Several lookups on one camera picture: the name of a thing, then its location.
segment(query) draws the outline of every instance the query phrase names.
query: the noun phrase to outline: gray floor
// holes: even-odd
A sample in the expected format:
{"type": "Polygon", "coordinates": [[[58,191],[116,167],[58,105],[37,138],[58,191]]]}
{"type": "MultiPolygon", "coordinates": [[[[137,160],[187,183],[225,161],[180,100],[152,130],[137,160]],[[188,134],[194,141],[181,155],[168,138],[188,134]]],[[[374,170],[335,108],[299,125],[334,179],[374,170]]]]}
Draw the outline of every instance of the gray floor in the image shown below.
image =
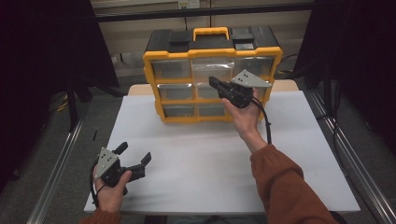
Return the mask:
{"type": "MultiPolygon", "coordinates": [[[[119,91],[127,92],[134,83],[143,83],[142,77],[120,77],[119,91]]],[[[300,88],[304,88],[301,80],[297,80],[300,88]]],[[[89,169],[100,147],[106,146],[114,121],[120,109],[121,98],[108,96],[100,90],[92,90],[93,101],[89,104],[87,117],[82,123],[78,139],[68,158],[64,172],[49,204],[47,214],[42,223],[77,223],[86,216],[82,211],[89,193],[89,169]]],[[[84,108],[78,102],[78,110],[84,108]]],[[[332,146],[332,135],[319,120],[326,138],[332,146]]],[[[377,185],[383,190],[393,207],[396,206],[396,158],[384,145],[380,136],[366,128],[364,117],[348,101],[342,98],[338,113],[338,122],[349,142],[356,150],[367,171],[377,185]]],[[[62,112],[53,112],[48,119],[46,128],[37,140],[35,148],[21,167],[21,178],[9,181],[0,195],[0,223],[26,223],[51,171],[58,160],[64,142],[68,137],[69,117],[67,108],[62,112]]],[[[346,163],[350,179],[355,183],[353,191],[361,206],[361,212],[344,214],[348,223],[375,223],[369,208],[375,212],[375,217],[381,219],[370,203],[369,196],[359,183],[352,169],[346,163]]],[[[122,223],[143,223],[144,217],[128,215],[122,223]]]]}

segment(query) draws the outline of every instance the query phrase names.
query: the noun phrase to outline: metal bracket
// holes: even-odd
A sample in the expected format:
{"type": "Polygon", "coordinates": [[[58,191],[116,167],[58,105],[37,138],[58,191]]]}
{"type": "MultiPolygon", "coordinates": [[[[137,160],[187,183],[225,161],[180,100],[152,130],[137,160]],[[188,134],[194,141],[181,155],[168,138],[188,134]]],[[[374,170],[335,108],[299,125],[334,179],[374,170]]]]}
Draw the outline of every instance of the metal bracket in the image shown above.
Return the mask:
{"type": "Polygon", "coordinates": [[[118,160],[119,156],[117,154],[109,151],[105,147],[102,147],[94,178],[99,179],[102,177],[102,175],[118,160]]]}
{"type": "Polygon", "coordinates": [[[264,79],[257,77],[254,74],[249,73],[246,69],[240,72],[236,77],[231,80],[232,83],[235,83],[239,86],[243,87],[258,87],[258,88],[270,88],[272,87],[271,83],[265,81],[264,79]]]}

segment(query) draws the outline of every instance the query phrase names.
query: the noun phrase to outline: wall socket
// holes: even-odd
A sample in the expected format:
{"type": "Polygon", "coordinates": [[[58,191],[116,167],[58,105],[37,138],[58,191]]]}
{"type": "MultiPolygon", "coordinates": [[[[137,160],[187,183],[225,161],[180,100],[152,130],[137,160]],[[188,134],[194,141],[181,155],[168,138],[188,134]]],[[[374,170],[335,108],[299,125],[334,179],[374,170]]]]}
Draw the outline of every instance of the wall socket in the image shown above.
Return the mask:
{"type": "Polygon", "coordinates": [[[199,8],[199,0],[178,0],[178,9],[199,8]]]}

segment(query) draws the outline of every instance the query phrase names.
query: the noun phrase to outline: storage case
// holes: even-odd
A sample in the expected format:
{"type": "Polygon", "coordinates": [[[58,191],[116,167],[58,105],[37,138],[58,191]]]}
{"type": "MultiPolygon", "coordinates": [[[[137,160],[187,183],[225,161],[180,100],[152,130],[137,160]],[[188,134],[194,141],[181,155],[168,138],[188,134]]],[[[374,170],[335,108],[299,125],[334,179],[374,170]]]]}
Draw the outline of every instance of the storage case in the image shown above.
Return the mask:
{"type": "MultiPolygon", "coordinates": [[[[145,74],[164,122],[232,120],[209,77],[230,82],[241,71],[274,84],[282,50],[269,26],[156,30],[143,56],[145,74]]],[[[271,88],[259,90],[265,105],[271,88]]]]}

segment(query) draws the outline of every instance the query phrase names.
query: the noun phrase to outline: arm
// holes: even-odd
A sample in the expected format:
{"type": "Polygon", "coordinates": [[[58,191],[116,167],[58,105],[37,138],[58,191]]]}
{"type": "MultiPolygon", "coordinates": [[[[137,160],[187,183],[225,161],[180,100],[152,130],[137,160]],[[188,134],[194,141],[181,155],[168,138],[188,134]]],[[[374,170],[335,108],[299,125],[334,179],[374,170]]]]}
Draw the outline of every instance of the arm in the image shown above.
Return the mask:
{"type": "Polygon", "coordinates": [[[120,208],[122,204],[123,189],[132,176],[131,171],[125,172],[119,184],[114,187],[105,186],[102,179],[95,181],[95,188],[99,190],[99,208],[90,217],[83,218],[80,224],[118,224],[121,220],[120,208]]]}
{"type": "Polygon", "coordinates": [[[336,223],[317,194],[305,183],[303,170],[286,155],[267,145],[257,129],[260,110],[250,104],[238,109],[228,100],[235,129],[252,153],[251,170],[268,223],[336,223]]]}

